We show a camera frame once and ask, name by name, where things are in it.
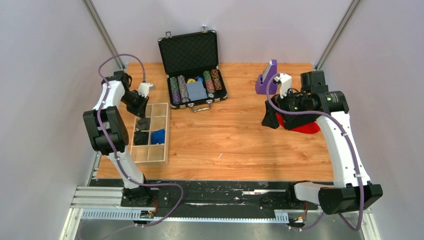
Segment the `grey underwear white waistband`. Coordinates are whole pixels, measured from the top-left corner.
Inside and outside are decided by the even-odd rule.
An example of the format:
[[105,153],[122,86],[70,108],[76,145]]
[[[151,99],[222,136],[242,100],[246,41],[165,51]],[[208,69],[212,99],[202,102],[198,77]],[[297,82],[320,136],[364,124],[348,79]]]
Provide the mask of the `grey underwear white waistband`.
[[137,131],[141,131],[141,132],[143,132],[143,131],[149,131],[150,130],[150,124],[151,124],[151,119],[149,117],[139,118],[136,121],[135,129]]

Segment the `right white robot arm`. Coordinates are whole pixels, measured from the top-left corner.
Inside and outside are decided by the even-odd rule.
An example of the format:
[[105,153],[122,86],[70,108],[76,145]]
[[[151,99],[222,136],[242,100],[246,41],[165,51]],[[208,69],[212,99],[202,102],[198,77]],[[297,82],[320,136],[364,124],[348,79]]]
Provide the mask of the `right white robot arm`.
[[362,211],[383,196],[380,184],[367,174],[351,131],[347,99],[343,92],[329,90],[321,70],[302,73],[301,88],[292,88],[292,77],[276,73],[270,83],[280,87],[268,96],[263,126],[292,130],[310,123],[318,125],[329,152],[333,184],[311,181],[292,183],[285,195],[286,204],[298,209],[305,202],[322,208],[328,215]]

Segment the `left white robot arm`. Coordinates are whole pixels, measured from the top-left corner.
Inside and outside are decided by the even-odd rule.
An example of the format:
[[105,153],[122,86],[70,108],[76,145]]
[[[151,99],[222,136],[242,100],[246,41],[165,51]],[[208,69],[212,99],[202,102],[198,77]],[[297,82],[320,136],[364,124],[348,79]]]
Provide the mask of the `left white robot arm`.
[[140,206],[149,206],[153,193],[144,185],[144,174],[138,169],[129,151],[129,133],[119,112],[120,103],[136,117],[145,118],[149,97],[130,90],[132,77],[123,70],[101,82],[102,93],[93,109],[83,113],[90,144],[112,161],[123,180],[122,197]]

